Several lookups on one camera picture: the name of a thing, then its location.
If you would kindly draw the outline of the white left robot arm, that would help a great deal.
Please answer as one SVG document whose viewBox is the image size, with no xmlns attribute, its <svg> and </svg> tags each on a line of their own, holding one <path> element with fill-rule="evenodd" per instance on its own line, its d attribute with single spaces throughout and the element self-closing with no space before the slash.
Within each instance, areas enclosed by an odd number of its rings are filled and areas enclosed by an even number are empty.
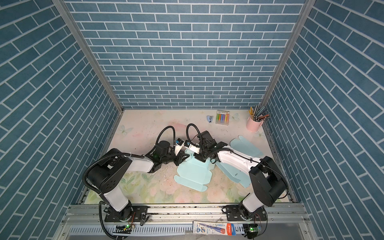
<svg viewBox="0 0 384 240">
<path fill-rule="evenodd" d="M 167 141 L 156 143 L 146 155 L 111 149 L 85 170 L 82 181 L 87 188 L 97 193 L 106 205 L 121 213 L 128 210 L 131 204 L 119 186 L 127 172 L 154 173 L 168 163 L 178 166 L 188 157 L 190 154 L 185 153 L 181 146 L 171 145 Z"/>
</svg>

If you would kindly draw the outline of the light blue paper box sheet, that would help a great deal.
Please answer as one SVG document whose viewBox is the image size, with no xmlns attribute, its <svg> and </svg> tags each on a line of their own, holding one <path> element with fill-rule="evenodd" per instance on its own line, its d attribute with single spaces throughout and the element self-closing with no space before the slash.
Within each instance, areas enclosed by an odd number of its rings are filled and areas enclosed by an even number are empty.
<svg viewBox="0 0 384 240">
<path fill-rule="evenodd" d="M 208 189 L 207 184 L 212 179 L 212 170 L 215 165 L 207 159 L 206 162 L 201 162 L 194 157 L 194 152 L 185 150 L 189 157 L 177 167 L 177 175 L 174 180 L 185 187 L 193 190 L 204 192 Z"/>
</svg>

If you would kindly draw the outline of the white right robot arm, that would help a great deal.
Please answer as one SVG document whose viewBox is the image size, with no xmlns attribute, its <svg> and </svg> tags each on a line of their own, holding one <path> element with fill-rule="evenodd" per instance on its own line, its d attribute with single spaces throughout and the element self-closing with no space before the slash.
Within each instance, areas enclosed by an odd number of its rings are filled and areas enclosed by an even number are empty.
<svg viewBox="0 0 384 240">
<path fill-rule="evenodd" d="M 195 157 L 198 160 L 215 160 L 230 165 L 250 177 L 253 192 L 249 193 L 239 204 L 243 215 L 254 213 L 263 206 L 271 207 L 288 189 L 275 161 L 270 157 L 257 158 L 236 151 L 224 142 L 217 143 L 208 131 L 198 134 L 200 149 Z"/>
</svg>

